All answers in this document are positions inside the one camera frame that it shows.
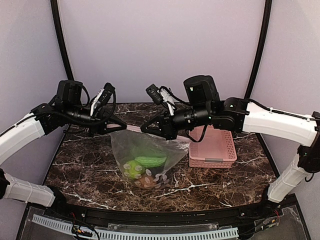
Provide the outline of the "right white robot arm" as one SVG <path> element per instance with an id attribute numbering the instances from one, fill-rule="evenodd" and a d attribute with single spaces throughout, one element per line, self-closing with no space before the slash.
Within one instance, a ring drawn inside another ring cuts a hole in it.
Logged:
<path id="1" fill-rule="evenodd" d="M 141 126 L 143 133 L 175 140 L 178 132 L 209 125 L 218 130 L 270 135 L 299 143 L 291 164 L 266 189 L 268 202 L 280 203 L 306 177 L 320 171 L 320 114 L 290 113 L 266 107 L 250 98 L 229 97 L 220 100 L 214 79 L 196 75 L 183 82 L 188 102 L 176 110 L 176 96 L 165 86 L 146 89 L 156 105 L 168 109 Z"/>

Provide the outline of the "pink plastic basket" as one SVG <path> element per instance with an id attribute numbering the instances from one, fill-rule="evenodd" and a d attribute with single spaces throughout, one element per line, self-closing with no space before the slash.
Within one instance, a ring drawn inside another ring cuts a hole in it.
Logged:
<path id="1" fill-rule="evenodd" d="M 201 142 L 189 145 L 189 166 L 229 169 L 237 160 L 232 133 L 208 126 Z"/>

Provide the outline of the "green toy bitter gourd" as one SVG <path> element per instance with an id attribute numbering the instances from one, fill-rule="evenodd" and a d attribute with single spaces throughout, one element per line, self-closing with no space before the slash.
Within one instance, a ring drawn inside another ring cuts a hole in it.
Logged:
<path id="1" fill-rule="evenodd" d="M 145 168 L 163 166 L 167 160 L 166 157 L 138 156 L 134 159 Z"/>

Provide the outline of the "clear dotted zip bag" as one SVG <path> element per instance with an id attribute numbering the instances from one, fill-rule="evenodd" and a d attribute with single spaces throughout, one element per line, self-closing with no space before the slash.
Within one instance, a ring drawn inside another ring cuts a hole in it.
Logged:
<path id="1" fill-rule="evenodd" d="M 191 141 L 184 136 L 174 140 L 143 133 L 137 126 L 110 134 L 114 159 L 129 184 L 140 189 L 169 186 L 172 168 L 188 153 Z"/>

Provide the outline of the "purple toy eggplant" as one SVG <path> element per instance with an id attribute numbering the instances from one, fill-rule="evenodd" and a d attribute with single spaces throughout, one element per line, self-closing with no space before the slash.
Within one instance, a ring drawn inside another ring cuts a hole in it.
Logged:
<path id="1" fill-rule="evenodd" d="M 159 178 L 160 175 L 164 173 L 164 165 L 157 167 L 147 167 L 145 169 L 145 174 L 149 177 L 153 177 L 154 179 Z"/>

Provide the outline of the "brown toy potato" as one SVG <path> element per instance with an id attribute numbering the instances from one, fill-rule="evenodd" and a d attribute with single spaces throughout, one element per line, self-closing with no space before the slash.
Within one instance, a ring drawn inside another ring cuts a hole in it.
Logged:
<path id="1" fill-rule="evenodd" d="M 156 182 L 152 176 L 143 176 L 142 178 L 136 180 L 134 185 L 143 189 L 151 189 L 155 187 Z"/>

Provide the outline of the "green toy guava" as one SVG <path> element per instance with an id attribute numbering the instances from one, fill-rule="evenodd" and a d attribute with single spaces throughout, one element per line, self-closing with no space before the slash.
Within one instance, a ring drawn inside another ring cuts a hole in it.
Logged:
<path id="1" fill-rule="evenodd" d="M 145 168 L 137 161 L 130 160 L 123 165 L 123 174 L 130 179 L 140 179 L 145 173 Z"/>

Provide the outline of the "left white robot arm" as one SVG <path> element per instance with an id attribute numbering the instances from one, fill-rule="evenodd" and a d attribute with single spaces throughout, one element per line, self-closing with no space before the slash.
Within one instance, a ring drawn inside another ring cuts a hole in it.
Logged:
<path id="1" fill-rule="evenodd" d="M 81 102 L 82 92 L 87 92 L 82 82 L 61 80 L 50 102 L 33 108 L 0 134 L 0 162 L 3 164 L 26 145 L 65 125 L 85 128 L 91 135 L 106 135 L 127 128 L 127 124 L 114 115 L 116 91 L 110 83 L 85 104 Z M 31 183 L 4 170 L 0 171 L 0 197 L 49 208 L 66 201 L 56 187 Z"/>

